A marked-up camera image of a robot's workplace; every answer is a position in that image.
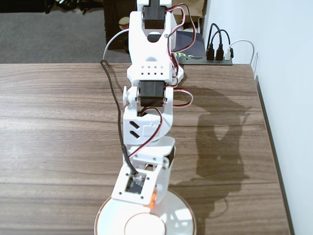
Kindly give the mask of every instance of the white plug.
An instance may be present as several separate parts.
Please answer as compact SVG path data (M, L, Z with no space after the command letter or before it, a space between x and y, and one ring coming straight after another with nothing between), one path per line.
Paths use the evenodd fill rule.
M225 53L225 59L224 60L230 60L230 48L228 47Z

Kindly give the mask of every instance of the gray carpet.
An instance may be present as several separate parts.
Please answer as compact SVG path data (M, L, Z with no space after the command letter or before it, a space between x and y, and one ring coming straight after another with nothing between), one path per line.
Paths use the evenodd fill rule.
M0 63L99 63L105 47L103 10L0 14ZM124 50L110 63L130 62Z

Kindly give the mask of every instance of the desk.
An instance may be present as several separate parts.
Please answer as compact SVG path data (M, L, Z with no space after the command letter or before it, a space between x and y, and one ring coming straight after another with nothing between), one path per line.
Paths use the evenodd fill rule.
M128 66L109 69L120 101ZM290 234L250 66L184 69L169 188L198 235ZM0 65L0 234L92 235L121 167L116 121L100 64Z

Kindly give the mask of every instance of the red wire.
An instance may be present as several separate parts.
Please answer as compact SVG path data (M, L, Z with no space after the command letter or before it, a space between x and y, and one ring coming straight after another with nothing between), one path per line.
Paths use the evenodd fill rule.
M174 88L174 91L185 91L185 92L189 92L191 93L190 91L184 89L184 88ZM187 105L189 105L191 103L191 100L188 102L188 103L185 103L185 104L176 104L176 105L173 105L173 107L185 107Z
M158 114L160 115L160 123L156 129L156 131L153 133L153 135L146 141L144 142L138 149L136 149L134 152L132 152L129 157L132 157L133 155L135 155L136 153L138 153L141 149L143 149L145 146L147 146L152 140L153 138L157 135L157 133L159 132L159 130L161 129L162 123L163 123L163 116L162 113L155 107L145 107L143 110L141 110L141 114L143 114L146 110L148 109L155 109L157 110Z
M183 51L183 50L186 50L186 49L190 48L190 47L193 45L193 43L195 42L195 40L196 40L196 35L197 35L196 27L195 27L195 24L193 23L193 21L192 21L192 19L191 19L189 7L188 7L185 3L181 3L181 4L178 4L178 5L176 5L176 6L172 6L171 8L168 8L168 11L169 11L169 12L172 12L173 10L175 10L175 7L182 6L182 5L184 5L184 6L187 7L189 19L190 19L190 22L191 22L191 24L192 24L193 37L192 37L192 41L191 41L191 43L190 43L189 45L187 45L186 47L184 47L184 48L182 48L182 49L179 49L179 50L173 50L172 53L181 52L181 51Z
M178 85L178 72L179 72L179 63L178 63L177 58L175 57L174 53L181 52L181 51L183 51L183 50L186 50L186 49L190 48L190 47L193 45L193 43L195 42L195 40L196 40L196 34L197 34L197 33L196 33L195 24L193 23L193 21L192 21L192 19L191 19L191 16L190 16L189 7L188 7L186 4L181 3L181 4L179 4L179 5L176 5L176 6L173 6L173 7L171 7L171 8L168 8L166 11L172 13L175 9L177 9L177 8L180 7L181 5L185 5L185 6L187 7L188 15L189 15L189 18L190 18L190 22L191 22L192 27L193 27L193 37L192 37L192 41L191 41L191 43L190 43L189 45L187 45L186 47L184 47L184 48L182 48L182 49L179 49L179 50L172 50L171 53L170 53L170 50L169 50L169 40L170 40L170 38L168 39L168 43L167 43L167 53L168 53L168 55L169 55L169 57L170 57L170 60L171 60L172 65L174 65L174 69L176 69L176 76L175 76L175 78L176 78L176 84L174 84L174 85L168 85L167 87L174 87L174 88L177 87L177 85ZM181 9L181 14L182 14L182 17L181 17L181 23L180 23L180 24L182 24L182 23L184 22L184 19L185 19L185 14L184 14L184 11L183 11L182 9ZM172 33L169 35L169 37L170 37L173 33L175 33L177 30L178 30L178 28L174 28L174 30L173 30Z

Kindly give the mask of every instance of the white wall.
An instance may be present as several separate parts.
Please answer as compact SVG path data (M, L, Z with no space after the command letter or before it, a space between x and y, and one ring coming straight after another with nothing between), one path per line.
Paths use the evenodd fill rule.
M295 233L313 235L313 1L211 0L208 13L208 26L214 22L232 41L255 44ZM250 62L248 43L233 48L234 63Z

